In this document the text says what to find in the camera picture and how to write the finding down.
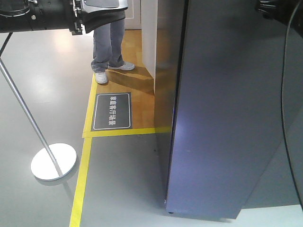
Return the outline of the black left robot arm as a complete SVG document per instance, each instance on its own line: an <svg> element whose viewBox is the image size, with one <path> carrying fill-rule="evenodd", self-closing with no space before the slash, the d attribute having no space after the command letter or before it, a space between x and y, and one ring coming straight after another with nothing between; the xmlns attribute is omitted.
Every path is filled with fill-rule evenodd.
<svg viewBox="0 0 303 227"><path fill-rule="evenodd" d="M2 0L0 32L69 29L81 35L79 0Z"/></svg>

